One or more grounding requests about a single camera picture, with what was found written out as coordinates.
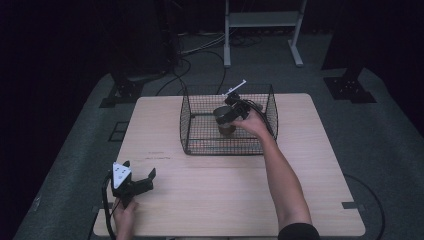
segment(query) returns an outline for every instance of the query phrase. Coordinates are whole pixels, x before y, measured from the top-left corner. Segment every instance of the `hand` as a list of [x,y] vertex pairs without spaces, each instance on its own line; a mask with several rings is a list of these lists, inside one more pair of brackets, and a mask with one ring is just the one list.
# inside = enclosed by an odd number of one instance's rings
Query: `hand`
[[269,134],[261,116],[253,109],[250,110],[249,115],[245,120],[235,120],[231,123],[231,125],[241,127],[256,137],[263,137],[266,134]]
[[116,198],[115,211],[113,212],[113,219],[116,225],[116,239],[117,240],[129,240],[134,235],[134,220],[135,210],[138,207],[138,203],[131,200],[127,208],[124,208],[122,201]]

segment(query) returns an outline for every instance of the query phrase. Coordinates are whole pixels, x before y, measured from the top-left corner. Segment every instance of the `wire basket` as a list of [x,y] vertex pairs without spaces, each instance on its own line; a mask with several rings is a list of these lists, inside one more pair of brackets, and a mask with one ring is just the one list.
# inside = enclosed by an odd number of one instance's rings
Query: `wire basket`
[[[255,136],[242,128],[223,135],[213,115],[213,110],[224,106],[226,93],[232,86],[184,86],[180,115],[180,140],[188,155],[260,155],[262,147]],[[236,92],[241,99],[260,104],[277,138],[278,113],[274,92],[270,84],[245,84]]]

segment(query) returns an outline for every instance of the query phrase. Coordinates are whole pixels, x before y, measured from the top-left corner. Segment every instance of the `black square outline on floor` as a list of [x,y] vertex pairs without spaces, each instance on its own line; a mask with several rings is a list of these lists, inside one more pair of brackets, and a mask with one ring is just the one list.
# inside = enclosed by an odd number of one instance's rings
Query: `black square outline on floor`
[[127,133],[128,124],[130,122],[116,122],[112,133],[109,136],[109,142],[122,142],[124,141],[125,134]]

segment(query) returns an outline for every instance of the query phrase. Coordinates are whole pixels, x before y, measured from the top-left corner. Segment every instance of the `sleeve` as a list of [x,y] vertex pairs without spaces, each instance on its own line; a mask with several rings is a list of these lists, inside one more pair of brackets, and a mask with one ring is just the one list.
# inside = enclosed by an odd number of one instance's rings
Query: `sleeve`
[[307,223],[293,223],[283,229],[278,234],[278,240],[319,240],[317,229]]

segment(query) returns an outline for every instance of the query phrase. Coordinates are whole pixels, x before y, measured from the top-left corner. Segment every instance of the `wooden tabletop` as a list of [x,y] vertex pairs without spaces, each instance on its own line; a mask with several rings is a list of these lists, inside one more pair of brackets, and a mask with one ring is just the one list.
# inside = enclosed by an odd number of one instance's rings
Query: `wooden tabletop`
[[[302,184],[314,226],[321,236],[363,235],[358,210],[343,208],[353,198],[312,99],[275,99],[277,142]],[[135,106],[117,162],[130,160],[133,181],[157,171],[154,189],[135,198],[135,235],[275,237],[263,156],[186,155],[179,138],[181,104],[181,96],[142,97]],[[93,231],[108,235],[103,211]]]

